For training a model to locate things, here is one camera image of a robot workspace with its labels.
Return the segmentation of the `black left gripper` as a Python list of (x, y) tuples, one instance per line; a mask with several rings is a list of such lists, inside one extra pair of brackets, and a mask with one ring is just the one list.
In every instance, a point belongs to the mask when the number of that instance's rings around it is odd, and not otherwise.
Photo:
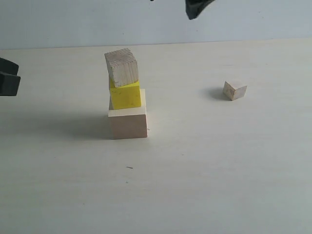
[(16, 96), (21, 77), (18, 76), (19, 66), (7, 59), (0, 58), (0, 95)]

